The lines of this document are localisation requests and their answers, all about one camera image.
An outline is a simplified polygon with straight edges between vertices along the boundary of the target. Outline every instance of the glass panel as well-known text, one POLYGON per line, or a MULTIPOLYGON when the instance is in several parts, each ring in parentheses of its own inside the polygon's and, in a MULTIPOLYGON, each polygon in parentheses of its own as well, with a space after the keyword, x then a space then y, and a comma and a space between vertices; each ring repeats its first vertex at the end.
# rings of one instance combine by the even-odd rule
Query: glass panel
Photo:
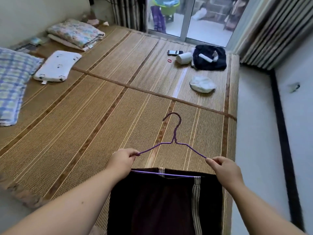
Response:
POLYGON ((148 28, 180 37, 187 0, 148 0, 148 28))
POLYGON ((226 47, 249 0, 195 0, 187 38, 226 47))

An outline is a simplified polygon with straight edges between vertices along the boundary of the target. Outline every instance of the person's left hand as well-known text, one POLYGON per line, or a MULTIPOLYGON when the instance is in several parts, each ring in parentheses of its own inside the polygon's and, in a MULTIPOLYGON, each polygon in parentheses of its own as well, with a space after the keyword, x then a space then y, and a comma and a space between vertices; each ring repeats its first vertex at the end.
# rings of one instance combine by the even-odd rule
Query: person's left hand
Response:
POLYGON ((105 168, 115 173, 119 180, 127 177, 139 151, 135 149, 119 149, 113 153, 105 168))

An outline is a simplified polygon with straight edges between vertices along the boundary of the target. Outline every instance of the blue checkered pillow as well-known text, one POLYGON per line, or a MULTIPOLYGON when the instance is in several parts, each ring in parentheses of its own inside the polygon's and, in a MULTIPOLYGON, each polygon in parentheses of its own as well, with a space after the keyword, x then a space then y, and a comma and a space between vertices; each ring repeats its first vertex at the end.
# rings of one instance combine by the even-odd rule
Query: blue checkered pillow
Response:
POLYGON ((16 124, 26 83, 43 59, 0 47, 0 126, 16 124))

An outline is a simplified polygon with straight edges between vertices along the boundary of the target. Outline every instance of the bamboo mat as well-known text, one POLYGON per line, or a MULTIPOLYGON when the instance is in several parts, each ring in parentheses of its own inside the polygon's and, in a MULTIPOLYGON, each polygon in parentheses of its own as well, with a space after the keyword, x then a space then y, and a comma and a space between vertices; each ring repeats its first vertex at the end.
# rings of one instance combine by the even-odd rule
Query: bamboo mat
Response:
MULTIPOLYGON (((167 50, 186 51, 190 45, 123 27, 104 31, 105 39, 83 54, 73 68, 78 71, 71 70, 65 82, 31 80, 18 124, 0 127, 6 188, 22 186, 44 200, 58 197, 103 170, 117 149, 143 151, 170 140, 178 119, 172 115, 161 122, 169 112, 182 116, 180 142, 210 158, 234 159, 237 56, 228 54, 225 71, 195 71, 167 62, 167 50), (218 88, 208 96, 196 94, 188 86, 193 74, 206 74, 218 88)), ((48 57, 59 48, 52 43, 37 53, 48 57)), ((213 173, 201 157, 178 145, 141 155, 134 168, 143 167, 213 173)), ((231 203, 224 193, 224 234, 230 233, 231 203)), ((101 229, 106 229, 107 211, 108 203, 96 223, 101 229)))

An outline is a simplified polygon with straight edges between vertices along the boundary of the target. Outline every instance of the black pants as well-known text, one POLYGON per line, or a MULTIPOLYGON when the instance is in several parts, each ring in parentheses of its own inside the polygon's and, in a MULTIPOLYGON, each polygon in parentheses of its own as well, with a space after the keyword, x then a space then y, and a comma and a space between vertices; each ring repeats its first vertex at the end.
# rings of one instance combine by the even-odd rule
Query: black pants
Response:
POLYGON ((193 178, 131 172, 111 192, 108 235, 221 234, 223 195, 215 175, 159 168, 144 171, 193 178))

